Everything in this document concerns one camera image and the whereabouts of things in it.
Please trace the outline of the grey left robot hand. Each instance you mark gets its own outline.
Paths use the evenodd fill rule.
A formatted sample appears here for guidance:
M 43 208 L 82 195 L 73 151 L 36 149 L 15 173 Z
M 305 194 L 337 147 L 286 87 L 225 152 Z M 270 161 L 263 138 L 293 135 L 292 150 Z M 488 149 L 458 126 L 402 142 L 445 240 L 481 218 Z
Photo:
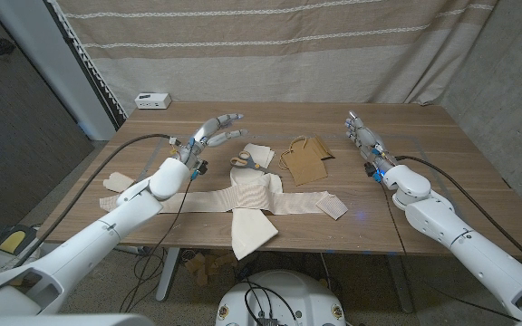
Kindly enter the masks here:
M 186 147 L 180 150 L 178 160 L 193 169 L 198 165 L 198 155 L 204 148 L 217 147 L 230 139 L 245 136 L 248 133 L 246 129 L 222 132 L 243 117 L 240 113 L 229 113 L 207 120 L 191 136 Z

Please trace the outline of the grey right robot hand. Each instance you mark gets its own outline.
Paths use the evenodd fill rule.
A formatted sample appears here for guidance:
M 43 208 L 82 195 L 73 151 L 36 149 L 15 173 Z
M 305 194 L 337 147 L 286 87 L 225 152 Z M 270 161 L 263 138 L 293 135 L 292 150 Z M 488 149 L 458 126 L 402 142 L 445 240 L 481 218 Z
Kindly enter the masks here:
M 360 150 L 362 157 L 375 168 L 386 172 L 398 164 L 396 158 L 386 150 L 382 138 L 367 128 L 353 110 L 349 111 L 345 127 L 346 136 Z

